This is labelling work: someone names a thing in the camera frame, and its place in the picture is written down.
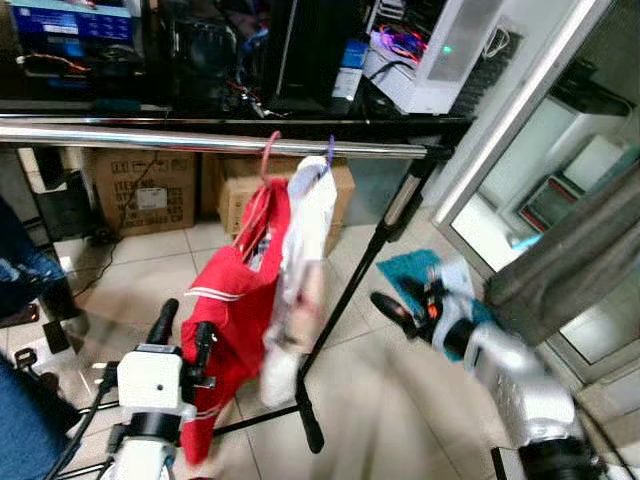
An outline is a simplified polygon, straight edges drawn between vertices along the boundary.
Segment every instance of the white garment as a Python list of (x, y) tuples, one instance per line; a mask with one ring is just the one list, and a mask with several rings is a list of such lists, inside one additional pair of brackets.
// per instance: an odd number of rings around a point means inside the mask
[[(298, 164), (287, 188), (291, 222), (282, 244), (280, 278), (271, 325), (264, 337), (267, 352), (260, 374), (260, 397), (270, 407), (293, 398), (300, 360), (306, 350), (291, 343), (289, 330), (292, 311), (309, 279), (310, 269), (324, 257), (338, 197), (333, 175), (330, 170), (323, 175), (325, 170), (324, 157), (306, 157)], [(314, 300), (320, 304), (322, 299)]]

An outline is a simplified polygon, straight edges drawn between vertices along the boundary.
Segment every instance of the red garment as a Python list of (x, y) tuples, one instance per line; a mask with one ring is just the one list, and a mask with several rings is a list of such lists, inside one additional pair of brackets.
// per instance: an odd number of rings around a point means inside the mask
[[(211, 322), (218, 333), (206, 371), (207, 376), (216, 377), (216, 386), (212, 390), (196, 388), (198, 414), (182, 430), (182, 447), (191, 464), (207, 457), (220, 410), (240, 385), (260, 370), (264, 356), (262, 337), (271, 319), (289, 217), (287, 182), (271, 180), (269, 187), (256, 191), (245, 209), (243, 224), (252, 221), (239, 236), (238, 248), (218, 250), (187, 292), (200, 298), (182, 325), (185, 361), (195, 361), (198, 323)], [(243, 252), (255, 246), (265, 233), (271, 242), (258, 271), (253, 271), (243, 262)]]

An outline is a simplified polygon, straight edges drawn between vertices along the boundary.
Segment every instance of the gray curtain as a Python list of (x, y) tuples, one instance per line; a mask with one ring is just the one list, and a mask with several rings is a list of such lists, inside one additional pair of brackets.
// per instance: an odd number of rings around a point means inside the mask
[(489, 279), (485, 301), (504, 327), (538, 344), (611, 292), (640, 259), (640, 162)]

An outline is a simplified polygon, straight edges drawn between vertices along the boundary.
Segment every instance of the black stand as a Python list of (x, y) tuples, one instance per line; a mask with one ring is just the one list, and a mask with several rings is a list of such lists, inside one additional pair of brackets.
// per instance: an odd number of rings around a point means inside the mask
[[(425, 158), (414, 160), (411, 163), (411, 166), (402, 179), (400, 187), (393, 197), (393, 200), (391, 200), (391, 203), (387, 207), (387, 211), (382, 217), (382, 220), (380, 220), (380, 223), (378, 223), (373, 237), (369, 240), (367, 249), (360, 259), (360, 263), (358, 263), (355, 272), (349, 279), (349, 283), (347, 283), (344, 292), (342, 292), (342, 295), (340, 296), (340, 300), (338, 300), (338, 303), (333, 309), (327, 325), (320, 333), (318, 340), (313, 346), (313, 350), (307, 356), (302, 367), (300, 367), (295, 395), (296, 404), (215, 429), (213, 431), (214, 436), (224, 435), (225, 433), (250, 427), (283, 415), (299, 412), (300, 418), (302, 419), (302, 425), (304, 426), (305, 433), (307, 434), (309, 448), (313, 453), (319, 453), (322, 450), (322, 447), (324, 446), (324, 435), (322, 434), (322, 429), (320, 428), (315, 414), (313, 413), (313, 406), (309, 399), (309, 395), (307, 394), (307, 388), (304, 380), (376, 256), (380, 250), (382, 250), (385, 243), (395, 242), (400, 238), (402, 232), (422, 203), (422, 187), (424, 187), (424, 184), (435, 169), (436, 165), (440, 161), (449, 159), (452, 154), (453, 150), (446, 147), (427, 147), (427, 154)], [(108, 406), (105, 406), (105, 408), (115, 406), (118, 406), (117, 402), (113, 402), (113, 404), (109, 404)], [(87, 473), (97, 472), (101, 467), (102, 464), (98, 464), (66, 472), (58, 476), (57, 480), (66, 480), (80, 475), (85, 475)]]

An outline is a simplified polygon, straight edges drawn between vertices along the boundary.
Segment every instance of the clothing rack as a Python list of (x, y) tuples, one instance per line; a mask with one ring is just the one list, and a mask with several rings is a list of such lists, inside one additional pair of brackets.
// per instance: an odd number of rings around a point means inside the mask
[[(25, 146), (47, 144), (55, 146), (110, 147), (110, 148), (150, 148), (161, 150), (194, 150), (232, 153), (256, 153), (266, 145), (267, 139), (230, 135), (211, 135), (167, 131), (135, 129), (111, 129), (86, 126), (64, 126), (43, 124), (11, 124), (0, 121), (0, 143)], [(272, 153), (279, 155), (307, 156), (323, 155), (326, 142), (305, 140), (278, 140)], [(389, 203), (382, 219), (369, 240), (358, 266), (347, 283), (326, 326), (320, 333), (313, 350), (300, 367), (296, 383), (295, 405), (274, 410), (241, 422), (214, 430), (214, 435), (222, 435), (235, 430), (266, 422), (274, 418), (298, 412), (304, 426), (309, 448), (318, 453), (324, 446), (324, 436), (313, 412), (313, 406), (305, 386), (305, 378), (322, 350), (327, 338), (338, 323), (351, 297), (364, 278), (367, 270), (387, 242), (400, 238), (402, 232), (422, 203), (422, 188), (438, 163), (448, 160), (453, 150), (444, 146), (423, 146), (405, 144), (374, 144), (336, 142), (334, 154), (348, 158), (385, 158), (412, 160), (396, 194)], [(101, 409), (118, 406), (117, 402), (105, 404)], [(75, 478), (97, 472), (103, 464), (69, 471), (57, 477), (58, 480)]]

